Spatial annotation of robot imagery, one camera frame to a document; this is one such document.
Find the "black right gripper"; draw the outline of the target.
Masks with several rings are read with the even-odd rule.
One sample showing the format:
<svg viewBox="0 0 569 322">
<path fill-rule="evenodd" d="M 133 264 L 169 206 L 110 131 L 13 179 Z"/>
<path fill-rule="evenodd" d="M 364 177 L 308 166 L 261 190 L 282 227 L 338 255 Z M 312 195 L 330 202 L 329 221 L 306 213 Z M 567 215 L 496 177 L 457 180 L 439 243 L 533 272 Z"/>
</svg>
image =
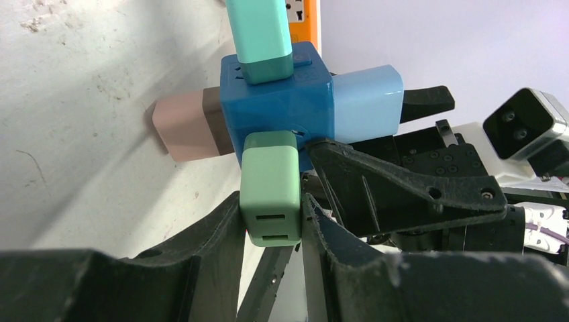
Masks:
<svg viewBox="0 0 569 322">
<path fill-rule="evenodd" d="M 400 123 L 454 108 L 447 86 L 404 90 Z M 523 211 L 507 211 L 496 178 L 486 176 L 481 145 L 465 141 L 447 121 L 352 147 L 315 140 L 307 154 L 336 220 L 354 235 L 378 235 L 368 243 L 391 242 L 406 252 L 523 253 Z"/>
</svg>

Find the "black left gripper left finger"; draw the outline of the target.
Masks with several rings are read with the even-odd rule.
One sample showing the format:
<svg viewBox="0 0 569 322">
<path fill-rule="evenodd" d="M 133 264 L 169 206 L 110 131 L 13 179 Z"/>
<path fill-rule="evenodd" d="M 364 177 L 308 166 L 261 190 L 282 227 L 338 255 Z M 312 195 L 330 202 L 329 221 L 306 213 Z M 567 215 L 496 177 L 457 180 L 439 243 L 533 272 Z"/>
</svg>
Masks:
<svg viewBox="0 0 569 322">
<path fill-rule="evenodd" d="M 235 321 L 245 228 L 234 192 L 135 258 L 1 253 L 2 321 Z"/>
</svg>

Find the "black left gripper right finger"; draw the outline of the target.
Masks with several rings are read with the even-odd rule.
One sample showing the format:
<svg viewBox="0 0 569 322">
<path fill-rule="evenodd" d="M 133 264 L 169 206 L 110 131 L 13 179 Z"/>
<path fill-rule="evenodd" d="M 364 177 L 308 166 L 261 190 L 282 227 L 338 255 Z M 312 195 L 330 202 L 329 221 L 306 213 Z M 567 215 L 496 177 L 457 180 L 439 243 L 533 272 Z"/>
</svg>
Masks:
<svg viewBox="0 0 569 322">
<path fill-rule="evenodd" d="M 385 254 L 302 197 L 310 321 L 567 321 L 568 276 L 540 256 Z"/>
</svg>

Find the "light blue plug charger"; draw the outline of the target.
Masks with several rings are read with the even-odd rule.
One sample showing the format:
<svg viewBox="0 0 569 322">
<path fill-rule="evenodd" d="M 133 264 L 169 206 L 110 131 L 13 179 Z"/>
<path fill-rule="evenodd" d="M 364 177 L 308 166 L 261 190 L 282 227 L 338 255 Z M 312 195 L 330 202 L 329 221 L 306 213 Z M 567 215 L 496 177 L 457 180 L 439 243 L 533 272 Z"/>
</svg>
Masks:
<svg viewBox="0 0 569 322">
<path fill-rule="evenodd" d="M 336 141 L 351 144 L 398 132 L 404 86 L 391 65 L 335 75 L 333 90 Z"/>
</svg>

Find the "blue cube socket adapter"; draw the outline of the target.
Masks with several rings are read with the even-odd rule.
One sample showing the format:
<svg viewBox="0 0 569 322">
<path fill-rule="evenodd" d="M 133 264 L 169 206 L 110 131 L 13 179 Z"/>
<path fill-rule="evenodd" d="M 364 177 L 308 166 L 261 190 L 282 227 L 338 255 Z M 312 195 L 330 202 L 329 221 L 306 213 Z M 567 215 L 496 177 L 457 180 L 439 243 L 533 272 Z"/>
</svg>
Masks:
<svg viewBox="0 0 569 322">
<path fill-rule="evenodd" d="M 235 54 L 221 60 L 220 103 L 236 158 L 253 132 L 295 133 L 299 168 L 312 169 L 304 145 L 334 137 L 333 79 L 311 42 L 292 45 L 294 71 L 289 78 L 249 85 Z"/>
</svg>

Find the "light green plug charger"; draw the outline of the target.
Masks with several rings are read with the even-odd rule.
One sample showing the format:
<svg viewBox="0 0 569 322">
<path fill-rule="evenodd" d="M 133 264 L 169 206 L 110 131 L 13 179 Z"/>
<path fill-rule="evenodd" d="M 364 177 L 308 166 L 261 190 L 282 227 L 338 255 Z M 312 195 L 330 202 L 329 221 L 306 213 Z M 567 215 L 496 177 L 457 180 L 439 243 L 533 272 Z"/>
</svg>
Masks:
<svg viewBox="0 0 569 322">
<path fill-rule="evenodd" d="M 240 212 L 259 247 L 301 241 L 301 189 L 297 138 L 291 131 L 251 133 L 241 163 Z"/>
</svg>

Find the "pink brown plug charger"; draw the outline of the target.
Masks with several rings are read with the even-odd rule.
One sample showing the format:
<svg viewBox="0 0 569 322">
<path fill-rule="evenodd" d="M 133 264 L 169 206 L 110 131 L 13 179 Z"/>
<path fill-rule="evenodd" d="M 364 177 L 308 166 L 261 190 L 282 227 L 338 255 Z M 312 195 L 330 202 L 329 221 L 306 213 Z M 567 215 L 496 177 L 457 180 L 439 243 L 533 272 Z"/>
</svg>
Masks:
<svg viewBox="0 0 569 322">
<path fill-rule="evenodd" d="M 219 87 L 157 100 L 152 124 L 175 162 L 234 152 L 221 108 Z"/>
</svg>

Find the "teal plug charger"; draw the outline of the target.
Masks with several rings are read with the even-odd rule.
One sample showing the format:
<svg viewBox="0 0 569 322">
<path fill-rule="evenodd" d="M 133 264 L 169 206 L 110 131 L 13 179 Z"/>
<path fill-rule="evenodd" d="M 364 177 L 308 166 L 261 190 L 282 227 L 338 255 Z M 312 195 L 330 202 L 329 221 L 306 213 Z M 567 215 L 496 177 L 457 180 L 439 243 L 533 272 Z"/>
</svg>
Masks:
<svg viewBox="0 0 569 322">
<path fill-rule="evenodd" d="M 250 85 L 279 81 L 293 74 L 293 49 L 285 2 L 225 2 L 236 54 Z"/>
</svg>

